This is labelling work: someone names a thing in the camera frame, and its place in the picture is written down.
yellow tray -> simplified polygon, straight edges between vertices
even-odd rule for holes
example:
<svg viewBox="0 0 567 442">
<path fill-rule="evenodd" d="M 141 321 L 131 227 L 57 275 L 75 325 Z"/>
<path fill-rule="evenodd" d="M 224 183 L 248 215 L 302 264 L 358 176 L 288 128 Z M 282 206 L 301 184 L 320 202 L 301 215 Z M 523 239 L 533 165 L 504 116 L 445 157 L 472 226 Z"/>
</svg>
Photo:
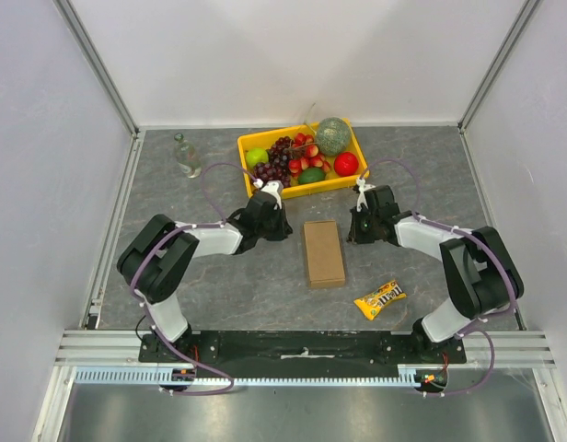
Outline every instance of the yellow tray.
<svg viewBox="0 0 567 442">
<path fill-rule="evenodd" d="M 287 189 L 283 189 L 282 191 L 282 198 L 295 198 L 296 196 L 304 196 L 304 195 L 311 195 L 312 193 L 318 192 L 325 192 L 325 191 L 333 191 L 335 189 L 343 189 L 347 187 L 353 187 L 355 185 L 355 180 L 359 178 L 361 172 L 367 168 L 367 163 L 365 163 L 364 154 L 357 143 L 357 139 L 355 138 L 355 134 L 353 133 L 353 128 L 349 123 L 349 120 L 343 118 L 343 120 L 349 124 L 349 128 L 351 129 L 351 141 L 349 142 L 349 147 L 345 152 L 351 152 L 357 157 L 359 161 L 359 168 L 355 172 L 354 175 L 349 177 L 339 177 L 334 170 L 327 174 L 327 178 L 324 181 L 319 182 L 312 182 L 310 184 L 303 184 L 292 186 Z M 318 128 L 318 123 L 313 122 L 310 126 L 316 131 Z M 292 127 L 284 127 L 283 129 L 276 129 L 274 131 L 269 132 L 259 132 L 258 134 L 250 134 L 250 135 L 243 135 L 238 138 L 238 153 L 240 154 L 240 162 L 243 168 L 247 168 L 247 160 L 245 159 L 245 155 L 251 149 L 269 149 L 278 138 L 282 136 L 289 136 L 290 138 L 294 139 L 295 135 L 299 132 L 303 134 L 311 134 L 310 130 L 304 125 L 301 124 L 299 126 L 292 126 Z M 327 157 L 327 161 L 329 161 L 330 166 L 333 166 L 334 157 Z M 247 195 L 249 198 L 252 194 L 256 191 L 255 187 L 251 183 L 251 180 L 247 174 L 245 175 L 245 187 L 247 188 Z"/>
</svg>

white wall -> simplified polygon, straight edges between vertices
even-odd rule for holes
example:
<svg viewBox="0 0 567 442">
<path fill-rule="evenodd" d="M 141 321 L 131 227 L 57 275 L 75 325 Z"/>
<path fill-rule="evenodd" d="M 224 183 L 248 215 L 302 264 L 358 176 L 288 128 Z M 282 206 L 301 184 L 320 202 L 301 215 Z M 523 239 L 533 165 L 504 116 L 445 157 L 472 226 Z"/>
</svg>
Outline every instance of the white wall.
<svg viewBox="0 0 567 442">
<path fill-rule="evenodd" d="M 567 0 L 542 2 L 469 128 L 497 227 L 567 387 Z"/>
<path fill-rule="evenodd" d="M 142 125 L 456 122 L 522 0 L 74 0 Z"/>
<path fill-rule="evenodd" d="M 31 436 L 129 145 L 53 2 L 0 2 L 0 441 Z"/>
</svg>

yellow snack package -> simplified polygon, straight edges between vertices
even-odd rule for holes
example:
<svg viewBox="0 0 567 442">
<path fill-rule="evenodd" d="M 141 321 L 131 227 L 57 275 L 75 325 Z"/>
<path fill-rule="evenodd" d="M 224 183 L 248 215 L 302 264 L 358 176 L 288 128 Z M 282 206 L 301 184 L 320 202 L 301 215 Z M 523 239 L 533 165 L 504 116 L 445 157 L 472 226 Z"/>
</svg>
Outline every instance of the yellow snack package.
<svg viewBox="0 0 567 442">
<path fill-rule="evenodd" d="M 364 313 L 366 318 L 374 320 L 387 305 L 405 297 L 406 293 L 402 291 L 396 280 L 393 279 L 389 283 L 380 286 L 375 292 L 355 299 L 354 303 Z"/>
</svg>

bunch of grapes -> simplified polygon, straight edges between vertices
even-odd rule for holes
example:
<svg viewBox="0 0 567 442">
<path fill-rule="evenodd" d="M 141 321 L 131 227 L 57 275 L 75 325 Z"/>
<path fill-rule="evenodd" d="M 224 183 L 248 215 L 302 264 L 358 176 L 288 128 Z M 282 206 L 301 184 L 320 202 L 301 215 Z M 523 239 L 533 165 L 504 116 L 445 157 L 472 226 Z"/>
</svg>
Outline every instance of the bunch of grapes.
<svg viewBox="0 0 567 442">
<path fill-rule="evenodd" d="M 261 178 L 264 182 L 281 181 L 285 189 L 291 187 L 292 179 L 288 168 L 288 163 L 292 159 L 290 153 L 291 145 L 292 139 L 289 136 L 278 139 L 267 151 L 269 162 L 257 163 L 255 166 L 255 176 Z"/>
</svg>

clear bottle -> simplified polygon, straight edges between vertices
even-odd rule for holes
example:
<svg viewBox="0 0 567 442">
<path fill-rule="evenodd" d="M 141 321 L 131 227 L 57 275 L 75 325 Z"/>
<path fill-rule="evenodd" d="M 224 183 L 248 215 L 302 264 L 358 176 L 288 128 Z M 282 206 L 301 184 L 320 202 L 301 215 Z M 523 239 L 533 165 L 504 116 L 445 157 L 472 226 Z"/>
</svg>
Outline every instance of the clear bottle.
<svg viewBox="0 0 567 442">
<path fill-rule="evenodd" d="M 188 178 L 195 178 L 202 172 L 202 162 L 198 157 L 193 144 L 187 141 L 183 134 L 176 134 L 175 137 L 175 159 L 179 163 L 181 171 Z"/>
</svg>

